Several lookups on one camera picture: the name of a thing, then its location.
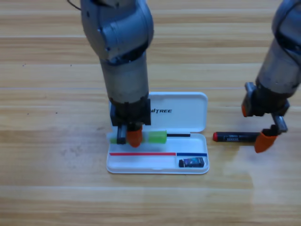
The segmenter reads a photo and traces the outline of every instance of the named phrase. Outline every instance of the gray robot arm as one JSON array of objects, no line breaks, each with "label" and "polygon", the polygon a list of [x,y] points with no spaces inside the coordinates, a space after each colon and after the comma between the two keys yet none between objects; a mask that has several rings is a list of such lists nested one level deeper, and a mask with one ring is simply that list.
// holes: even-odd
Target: gray robot arm
[{"label": "gray robot arm", "polygon": [[262,130],[255,142],[256,152],[267,150],[278,135],[287,132],[284,115],[288,98],[301,81],[301,0],[284,0],[272,24],[275,36],[256,79],[247,82],[242,103],[245,117],[270,113],[275,125]]},{"label": "gray robot arm", "polygon": [[154,25],[145,0],[81,0],[81,18],[86,37],[100,59],[111,121],[118,126],[117,143],[126,142],[126,132],[136,133],[138,146],[142,125],[151,124],[148,99],[146,49]]}]

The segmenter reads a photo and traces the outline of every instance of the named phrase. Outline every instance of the wooden table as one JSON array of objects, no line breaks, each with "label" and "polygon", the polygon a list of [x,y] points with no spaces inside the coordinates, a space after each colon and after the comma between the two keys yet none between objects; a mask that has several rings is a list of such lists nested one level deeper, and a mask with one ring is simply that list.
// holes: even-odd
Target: wooden table
[{"label": "wooden table", "polygon": [[240,105],[280,2],[149,0],[151,91],[209,98],[211,169],[186,176],[108,173],[106,90],[80,12],[64,0],[0,0],[0,225],[301,225],[301,92],[267,152],[212,141],[272,123]]}]

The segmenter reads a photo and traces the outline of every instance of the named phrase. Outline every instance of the green highlighter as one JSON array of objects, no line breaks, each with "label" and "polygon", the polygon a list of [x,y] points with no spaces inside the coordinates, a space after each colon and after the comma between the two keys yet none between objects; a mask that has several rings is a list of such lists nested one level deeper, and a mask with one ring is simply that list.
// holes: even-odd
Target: green highlighter
[{"label": "green highlighter", "polygon": [[[167,131],[142,132],[142,143],[165,144],[167,141]],[[110,138],[111,144],[117,144],[116,138]]]}]

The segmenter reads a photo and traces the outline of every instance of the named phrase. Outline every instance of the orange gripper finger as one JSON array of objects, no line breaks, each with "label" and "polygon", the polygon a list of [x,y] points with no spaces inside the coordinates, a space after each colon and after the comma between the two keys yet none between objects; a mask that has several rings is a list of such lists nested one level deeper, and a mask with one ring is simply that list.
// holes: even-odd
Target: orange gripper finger
[{"label": "orange gripper finger", "polygon": [[132,147],[139,147],[143,140],[142,137],[142,127],[139,130],[136,131],[128,131],[127,132],[127,142],[132,146]]},{"label": "orange gripper finger", "polygon": [[244,117],[247,117],[246,107],[244,105],[241,105],[241,111],[243,112]]},{"label": "orange gripper finger", "polygon": [[256,153],[266,151],[269,147],[273,145],[276,138],[277,136],[268,137],[261,132],[257,137],[254,145]]}]

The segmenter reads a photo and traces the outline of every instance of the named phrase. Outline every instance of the black pen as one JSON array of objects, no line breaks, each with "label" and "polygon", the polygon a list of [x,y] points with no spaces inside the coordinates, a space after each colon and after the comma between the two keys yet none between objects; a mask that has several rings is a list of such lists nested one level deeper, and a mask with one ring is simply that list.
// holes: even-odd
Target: black pen
[{"label": "black pen", "polygon": [[216,142],[255,142],[259,133],[251,132],[215,132],[213,140]]}]

